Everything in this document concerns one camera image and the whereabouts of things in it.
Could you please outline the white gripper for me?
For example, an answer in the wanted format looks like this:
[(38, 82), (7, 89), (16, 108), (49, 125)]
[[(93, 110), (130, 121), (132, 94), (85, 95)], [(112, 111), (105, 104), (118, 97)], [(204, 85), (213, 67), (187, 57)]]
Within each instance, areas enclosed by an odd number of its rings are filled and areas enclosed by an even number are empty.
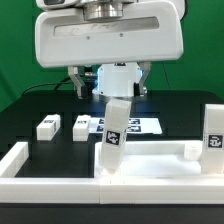
[(183, 54), (184, 0), (36, 0), (35, 52), (43, 67), (68, 67), (79, 98), (81, 65), (140, 62), (134, 95), (144, 96), (151, 62)]

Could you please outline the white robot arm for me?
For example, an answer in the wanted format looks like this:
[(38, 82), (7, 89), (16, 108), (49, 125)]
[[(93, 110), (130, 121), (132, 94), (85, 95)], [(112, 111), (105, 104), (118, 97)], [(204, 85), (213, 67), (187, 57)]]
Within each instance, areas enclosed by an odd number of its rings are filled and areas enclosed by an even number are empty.
[(183, 54), (187, 0), (36, 0), (35, 52), (43, 67), (66, 67), (80, 97), (80, 66), (97, 65), (95, 96), (145, 93), (153, 61)]

